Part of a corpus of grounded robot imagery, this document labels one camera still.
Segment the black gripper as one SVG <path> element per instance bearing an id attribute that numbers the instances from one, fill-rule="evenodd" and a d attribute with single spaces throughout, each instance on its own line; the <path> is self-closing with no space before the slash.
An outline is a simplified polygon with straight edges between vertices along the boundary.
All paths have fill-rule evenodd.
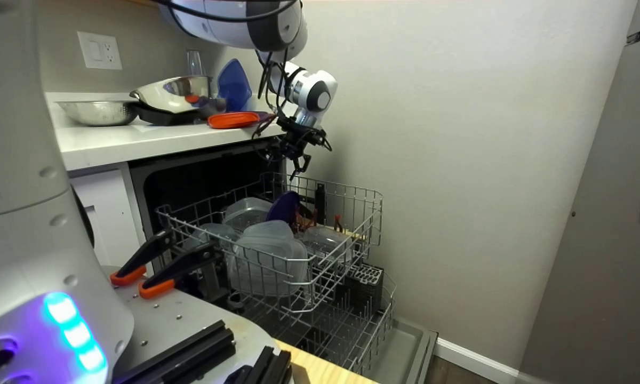
<path id="1" fill-rule="evenodd" d="M 307 146 L 330 149 L 328 136 L 321 129 L 297 123 L 292 117 L 278 117 L 277 125 L 284 132 L 278 138 L 278 154 L 290 159 L 287 181 L 294 181 L 298 172 L 298 157 L 302 157 L 300 172 L 309 168 L 312 155 L 305 151 Z"/>

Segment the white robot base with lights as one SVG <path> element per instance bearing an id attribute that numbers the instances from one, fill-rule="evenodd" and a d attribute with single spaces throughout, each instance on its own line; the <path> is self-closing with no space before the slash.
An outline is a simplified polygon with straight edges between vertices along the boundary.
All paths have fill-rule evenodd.
<path id="1" fill-rule="evenodd" d="M 132 330 L 54 140 L 33 0 L 0 0 L 0 384 L 108 384 Z"/>

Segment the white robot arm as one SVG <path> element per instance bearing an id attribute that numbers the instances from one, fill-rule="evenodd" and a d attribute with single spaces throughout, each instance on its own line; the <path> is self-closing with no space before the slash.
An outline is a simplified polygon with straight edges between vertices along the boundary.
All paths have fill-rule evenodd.
<path id="1" fill-rule="evenodd" d="M 284 130 L 277 154 L 305 172 L 312 155 L 307 146 L 332 149 L 321 129 L 337 78 L 325 70 L 294 63 L 305 49 L 307 24 L 302 0 L 150 0 L 188 36 L 253 49 L 262 68 L 257 97 Z"/>

